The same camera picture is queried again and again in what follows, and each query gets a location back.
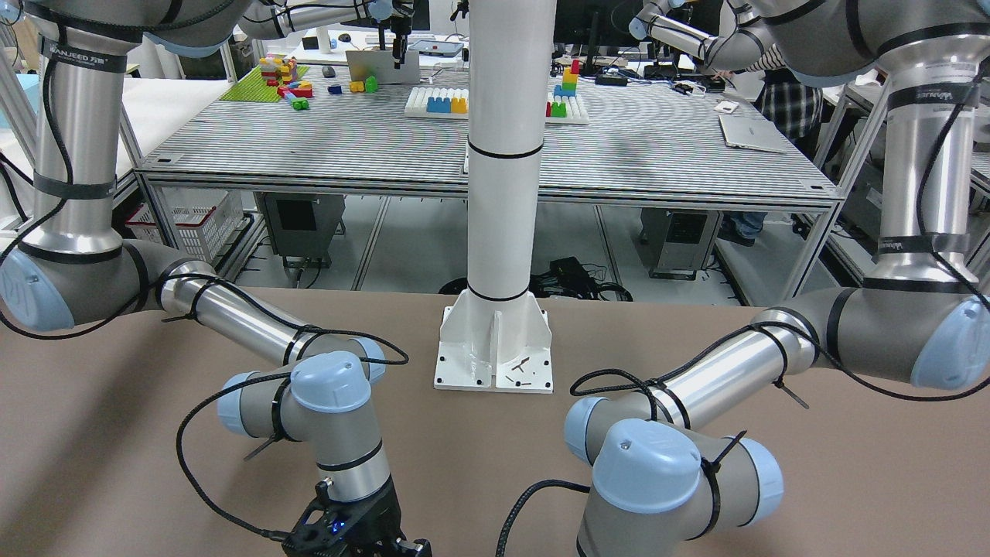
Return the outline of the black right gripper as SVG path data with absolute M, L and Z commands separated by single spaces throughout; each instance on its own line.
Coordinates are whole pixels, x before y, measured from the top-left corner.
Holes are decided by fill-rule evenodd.
M 401 509 L 392 479 L 353 503 L 333 501 L 328 480 L 282 542 L 287 556 L 431 556 L 431 543 L 401 531 Z

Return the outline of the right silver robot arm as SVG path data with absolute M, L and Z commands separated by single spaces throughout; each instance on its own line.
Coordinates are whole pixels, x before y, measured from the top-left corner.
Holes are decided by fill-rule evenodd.
M 208 403 L 230 431 L 270 445 L 307 442 L 319 476 L 290 531 L 224 511 L 184 455 L 189 412 L 176 433 L 180 468 L 216 514 L 277 542 L 290 556 L 428 556 L 428 540 L 401 528 L 401 510 L 371 401 L 391 360 L 385 339 L 329 330 L 248 295 L 207 261 L 165 244 L 125 240 L 112 227 L 117 133 L 127 55 L 146 36 L 211 53 L 251 1 L 19 1 L 40 32 L 34 218 L 2 254 L 11 331 L 39 340 L 77 335 L 117 317 L 162 310 L 270 357 L 269 373 L 231 378 Z

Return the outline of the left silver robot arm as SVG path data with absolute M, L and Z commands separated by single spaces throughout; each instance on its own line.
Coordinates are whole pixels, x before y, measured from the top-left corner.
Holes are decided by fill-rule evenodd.
M 807 84 L 886 73 L 892 138 L 876 268 L 861 288 L 826 289 L 758 313 L 632 394 L 579 397 L 565 441 L 592 468 L 579 556 L 668 556 L 679 542 L 746 528 L 777 510 L 783 477 L 763 445 L 698 432 L 786 374 L 834 367 L 945 390 L 979 391 L 988 301 L 965 271 L 965 191 L 988 56 L 986 1 L 753 1 L 757 25 Z

